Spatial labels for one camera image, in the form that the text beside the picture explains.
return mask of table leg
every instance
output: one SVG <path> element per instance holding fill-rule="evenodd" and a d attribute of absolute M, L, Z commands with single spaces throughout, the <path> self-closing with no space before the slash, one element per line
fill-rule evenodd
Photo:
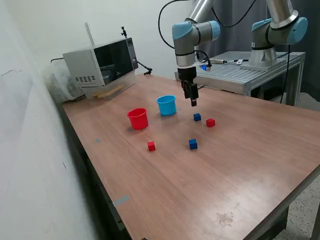
<path fill-rule="evenodd" d="M 274 225 L 257 240 L 271 240 L 287 228 L 289 207 L 279 216 Z"/>
<path fill-rule="evenodd" d="M 316 214 L 311 240 L 320 240 L 320 205 Z"/>
<path fill-rule="evenodd" d="M 288 88 L 285 104 L 291 106 L 297 106 L 299 103 L 302 76 L 304 71 L 305 62 L 301 62 L 298 67 L 295 67 L 289 71 L 288 75 Z"/>

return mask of black cable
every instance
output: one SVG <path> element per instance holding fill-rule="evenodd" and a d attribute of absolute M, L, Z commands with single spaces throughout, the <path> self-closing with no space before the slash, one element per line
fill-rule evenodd
<path fill-rule="evenodd" d="M 289 75 L 289 63 L 290 63 L 290 45 L 288 45 L 288 60 L 287 60 L 287 64 L 286 64 L 285 81 L 284 81 L 284 86 L 283 86 L 283 91 L 282 91 L 280 104 L 282 104 L 282 100 L 284 98 L 284 94 L 285 94 L 285 91 L 286 91 L 286 85 L 287 85 L 288 75 Z"/>
<path fill-rule="evenodd" d="M 210 61 L 210 58 L 208 57 L 208 54 L 206 54 L 204 51 L 201 51 L 201 50 L 194 50 L 195 53 L 202 53 L 205 55 L 205 58 L 202 60 L 202 61 L 207 61 L 208 62 L 208 67 L 211 67 L 212 64 L 211 64 L 211 61 Z"/>
<path fill-rule="evenodd" d="M 54 58 L 54 59 L 52 59 L 52 60 L 50 61 L 50 63 L 52 64 L 53 61 L 55 61 L 55 60 L 61 60 L 61 59 L 65 59 L 65 58 L 64 58 L 64 57 Z"/>
<path fill-rule="evenodd" d="M 162 40 L 164 41 L 165 44 L 167 44 L 170 48 L 172 49 L 175 49 L 173 46 L 171 46 L 169 43 L 167 43 L 167 41 L 164 39 L 164 37 L 162 36 L 162 33 L 161 33 L 161 30 L 160 30 L 160 19 L 161 19 L 161 14 L 162 14 L 162 11 L 165 9 L 166 6 L 168 6 L 169 4 L 172 4 L 174 2 L 181 2 L 181 1 L 186 1 L 186 0 L 173 0 L 173 1 L 170 1 L 168 2 L 166 5 L 164 5 L 162 8 L 161 8 L 161 11 L 159 13 L 159 18 L 158 18 L 158 30 L 159 30 L 159 34 L 160 34 L 160 37 L 162 38 Z"/>
<path fill-rule="evenodd" d="M 216 14 L 216 12 L 215 12 L 215 10 L 214 10 L 213 7 L 211 7 L 211 10 L 212 10 L 212 12 L 213 12 L 213 14 L 214 14 L 214 16 L 215 16 L 215 18 L 216 18 L 216 20 L 217 20 L 218 23 L 220 23 L 220 24 L 221 24 L 223 27 L 225 27 L 225 28 L 232 28 L 232 27 L 234 27 L 235 25 L 239 24 L 239 23 L 245 18 L 245 16 L 249 13 L 249 11 L 250 11 L 251 8 L 254 6 L 254 4 L 255 4 L 256 1 L 257 1 L 257 0 L 254 0 L 254 1 L 251 3 L 249 9 L 245 12 L 245 14 L 243 15 L 243 17 L 240 18 L 239 21 L 237 21 L 235 24 L 233 24 L 233 25 L 231 25 L 231 26 L 224 25 L 224 24 L 219 20 L 219 18 L 218 18 L 218 16 L 217 16 L 217 14 Z"/>

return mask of metal table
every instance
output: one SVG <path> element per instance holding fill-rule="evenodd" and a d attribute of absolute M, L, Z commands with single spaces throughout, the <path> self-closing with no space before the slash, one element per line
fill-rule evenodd
<path fill-rule="evenodd" d="M 276 54 L 278 58 L 283 59 L 283 61 L 278 62 L 269 71 L 242 69 L 240 65 L 237 64 L 213 64 L 211 71 L 204 71 L 202 68 L 197 67 L 195 83 L 210 88 L 251 96 L 252 90 L 287 71 L 288 55 L 284 55 L 285 52 L 277 52 Z M 229 61 L 249 59 L 250 55 L 251 52 L 249 51 L 227 51 L 214 58 Z M 296 106 L 299 102 L 305 58 L 305 52 L 290 53 L 289 69 L 291 71 L 289 71 L 290 75 L 287 81 L 287 105 Z M 175 79 L 179 80 L 177 72 L 175 73 Z"/>

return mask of metal grate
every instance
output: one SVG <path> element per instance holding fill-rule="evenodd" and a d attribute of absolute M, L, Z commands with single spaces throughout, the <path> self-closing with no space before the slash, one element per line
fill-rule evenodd
<path fill-rule="evenodd" d="M 96 81 L 96 77 L 95 76 L 76 76 L 75 80 L 78 83 L 82 83 L 82 84 L 90 84 L 92 82 Z"/>

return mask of tape mark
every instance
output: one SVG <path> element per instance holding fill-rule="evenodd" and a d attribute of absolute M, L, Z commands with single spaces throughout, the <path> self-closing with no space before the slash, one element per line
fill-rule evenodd
<path fill-rule="evenodd" d="M 120 204 L 123 204 L 124 202 L 129 200 L 129 196 L 128 195 L 124 195 L 123 197 L 121 197 L 120 199 L 118 199 L 117 201 L 113 202 L 113 205 L 115 207 L 118 207 Z"/>

